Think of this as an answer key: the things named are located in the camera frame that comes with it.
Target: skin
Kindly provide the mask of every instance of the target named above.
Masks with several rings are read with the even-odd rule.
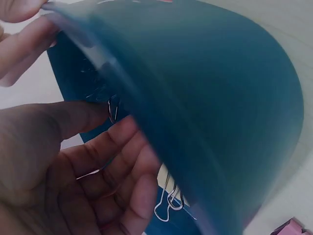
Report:
[[[26,20],[43,3],[0,0],[0,19]],[[57,32],[44,17],[15,35],[0,29],[0,83],[14,84]],[[142,234],[152,218],[160,163],[134,120],[60,151],[63,140],[102,124],[107,110],[85,102],[0,110],[0,234]]]

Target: finger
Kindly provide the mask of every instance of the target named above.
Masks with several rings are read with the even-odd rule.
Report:
[[[114,195],[101,197],[92,203],[98,223],[105,225],[123,213],[130,203],[131,195],[137,181],[146,174],[157,178],[161,164],[149,145],[145,145],[137,158],[130,175],[120,185]]]
[[[0,20],[22,22],[33,17],[46,0],[1,0]]]
[[[1,183],[12,190],[31,189],[59,153],[62,140],[95,128],[107,117],[107,107],[85,102],[1,110]]]
[[[144,145],[147,145],[147,141],[137,132],[106,168],[79,179],[86,197],[95,200],[112,194],[131,172]]]
[[[126,117],[98,137],[81,146],[62,150],[71,162],[76,178],[102,168],[133,137],[138,128]]]
[[[40,17],[26,26],[20,33],[0,42],[0,78],[13,67],[31,55],[44,42],[51,43],[50,36],[58,28],[47,18]]]
[[[29,69],[29,67],[38,59],[38,57],[49,48],[55,41],[56,35],[51,35],[44,40],[29,56],[12,67],[12,69],[0,80],[0,86],[13,86],[17,80]]]
[[[157,180],[144,175],[136,183],[129,206],[117,224],[102,230],[103,235],[141,235],[148,226],[157,199]]]

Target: white table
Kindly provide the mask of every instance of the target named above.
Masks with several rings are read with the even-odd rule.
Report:
[[[295,154],[276,182],[272,194],[247,227],[245,235],[269,235],[295,216],[313,230],[313,1],[312,0],[203,0],[241,15],[264,27],[291,58],[304,95],[305,118]],[[4,24],[7,32],[27,22]],[[25,103],[62,100],[46,53],[11,88],[0,88],[0,108]],[[65,145],[80,143],[79,137]]]

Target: fingernail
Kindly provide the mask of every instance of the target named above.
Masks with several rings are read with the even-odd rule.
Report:
[[[25,9],[33,9],[41,7],[47,0],[25,0],[24,7]]]
[[[51,43],[49,47],[51,48],[51,47],[54,47],[55,45],[57,45],[57,41],[53,41],[53,43]]]

